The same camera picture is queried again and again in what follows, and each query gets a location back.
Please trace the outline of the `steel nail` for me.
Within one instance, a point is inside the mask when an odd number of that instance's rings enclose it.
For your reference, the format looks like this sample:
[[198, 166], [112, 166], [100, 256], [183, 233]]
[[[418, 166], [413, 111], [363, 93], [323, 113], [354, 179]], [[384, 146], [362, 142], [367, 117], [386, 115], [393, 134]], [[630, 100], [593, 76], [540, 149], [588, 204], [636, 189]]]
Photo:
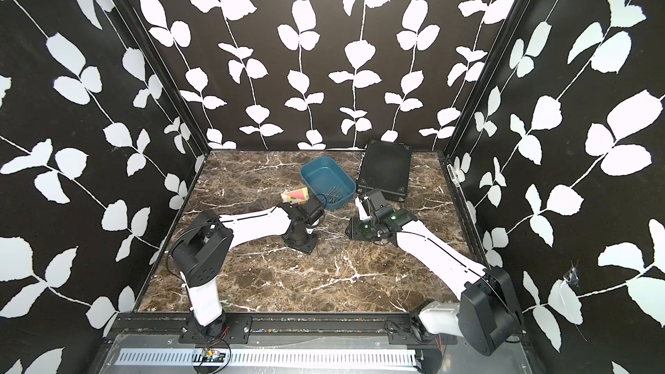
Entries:
[[339, 187], [333, 186], [328, 189], [326, 193], [323, 194], [326, 205], [335, 204], [342, 199], [343, 194]]

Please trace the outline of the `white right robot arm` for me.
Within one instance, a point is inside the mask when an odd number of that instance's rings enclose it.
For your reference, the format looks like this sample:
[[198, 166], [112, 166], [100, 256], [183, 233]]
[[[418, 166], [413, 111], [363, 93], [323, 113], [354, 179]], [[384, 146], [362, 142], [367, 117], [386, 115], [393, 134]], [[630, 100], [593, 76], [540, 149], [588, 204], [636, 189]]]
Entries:
[[421, 332], [463, 338], [484, 356], [521, 332], [521, 306], [507, 272], [467, 258], [413, 214], [400, 210], [381, 218], [354, 216], [346, 235], [354, 241], [395, 244], [426, 266], [455, 295], [456, 302], [432, 301], [417, 311], [415, 319]]

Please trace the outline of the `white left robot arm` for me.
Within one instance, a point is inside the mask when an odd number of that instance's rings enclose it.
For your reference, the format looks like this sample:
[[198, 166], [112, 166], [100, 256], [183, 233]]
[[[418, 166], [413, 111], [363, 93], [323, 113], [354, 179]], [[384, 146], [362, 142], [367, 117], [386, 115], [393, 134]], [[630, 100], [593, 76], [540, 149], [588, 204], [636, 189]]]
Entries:
[[313, 228], [324, 214], [324, 207], [316, 199], [302, 205], [281, 203], [241, 215], [200, 213], [171, 247], [171, 258], [184, 278], [195, 322], [209, 327], [221, 321], [223, 308], [216, 277], [232, 249], [265, 237], [280, 237], [289, 249], [310, 254], [318, 241]]

